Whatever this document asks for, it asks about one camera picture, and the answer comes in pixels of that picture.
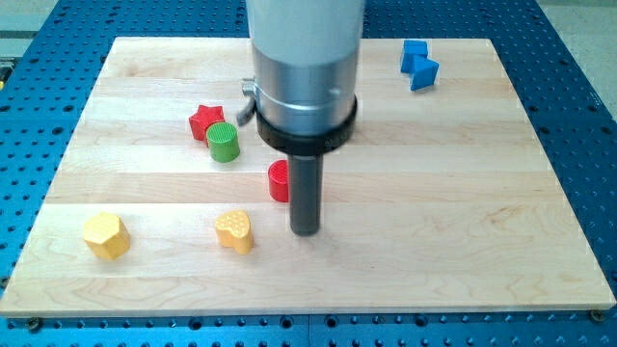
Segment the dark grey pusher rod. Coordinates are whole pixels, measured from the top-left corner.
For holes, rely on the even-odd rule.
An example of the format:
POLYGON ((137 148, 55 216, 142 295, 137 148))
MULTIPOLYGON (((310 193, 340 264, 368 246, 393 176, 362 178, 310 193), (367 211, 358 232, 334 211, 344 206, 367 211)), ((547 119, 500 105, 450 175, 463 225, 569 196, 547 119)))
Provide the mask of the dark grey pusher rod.
POLYGON ((299 236, 311 236, 320 229, 322 174, 321 155, 288 157, 290 226, 299 236))

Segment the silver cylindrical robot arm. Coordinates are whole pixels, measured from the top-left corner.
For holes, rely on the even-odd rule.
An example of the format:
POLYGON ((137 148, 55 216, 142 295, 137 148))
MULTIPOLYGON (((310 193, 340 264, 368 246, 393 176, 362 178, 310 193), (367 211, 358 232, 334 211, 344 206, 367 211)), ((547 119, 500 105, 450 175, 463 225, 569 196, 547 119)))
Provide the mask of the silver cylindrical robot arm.
POLYGON ((287 156, 290 228, 320 229, 323 156, 352 136, 363 0, 248 0, 254 75, 242 83, 260 138, 287 156))

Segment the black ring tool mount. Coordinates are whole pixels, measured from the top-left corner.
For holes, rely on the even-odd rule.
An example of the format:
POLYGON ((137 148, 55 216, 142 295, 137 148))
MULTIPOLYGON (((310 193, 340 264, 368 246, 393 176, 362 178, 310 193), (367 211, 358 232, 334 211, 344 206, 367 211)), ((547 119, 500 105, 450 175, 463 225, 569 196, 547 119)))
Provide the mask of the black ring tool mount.
POLYGON ((319 156, 343 146, 351 139, 354 129, 358 100, 354 98, 353 107, 338 127, 314 136, 294 135, 284 132, 269 123, 259 111, 255 113, 257 133, 260 138, 275 150, 298 156, 319 156))

